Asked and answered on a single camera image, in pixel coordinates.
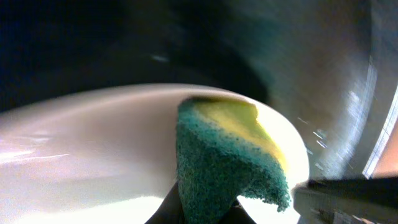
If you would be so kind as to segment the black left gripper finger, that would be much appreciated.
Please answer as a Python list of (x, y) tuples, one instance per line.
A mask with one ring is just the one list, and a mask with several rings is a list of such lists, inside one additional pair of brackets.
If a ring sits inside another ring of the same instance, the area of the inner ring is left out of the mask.
[[(164, 198), (160, 207), (145, 224), (184, 224), (183, 208), (178, 194), (178, 183), (175, 183)], [(219, 224), (256, 224), (256, 222), (235, 200), (229, 211), (218, 222)]]

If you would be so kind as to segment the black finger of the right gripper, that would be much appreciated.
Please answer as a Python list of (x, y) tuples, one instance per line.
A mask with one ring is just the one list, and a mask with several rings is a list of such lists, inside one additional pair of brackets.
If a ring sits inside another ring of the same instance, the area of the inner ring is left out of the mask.
[(309, 180), (292, 198), (300, 223), (397, 223), (397, 177)]

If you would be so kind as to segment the green yellow sponge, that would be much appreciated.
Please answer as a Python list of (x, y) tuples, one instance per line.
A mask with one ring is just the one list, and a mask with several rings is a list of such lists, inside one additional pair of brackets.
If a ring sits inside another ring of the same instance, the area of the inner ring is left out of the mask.
[(178, 193), (186, 223), (218, 223), (238, 196), (290, 205), (286, 158), (245, 101), (190, 98), (178, 106)]

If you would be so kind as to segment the pink plate with green stain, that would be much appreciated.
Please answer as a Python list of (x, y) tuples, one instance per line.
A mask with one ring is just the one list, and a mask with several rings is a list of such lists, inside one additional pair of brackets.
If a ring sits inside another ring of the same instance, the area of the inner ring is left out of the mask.
[(238, 196), (256, 223), (297, 223), (293, 188), (309, 177), (295, 127), (267, 105), (210, 86), (134, 85), (54, 99), (1, 115), (2, 223), (145, 223), (177, 179), (178, 106), (245, 101), (282, 150), (290, 205)]

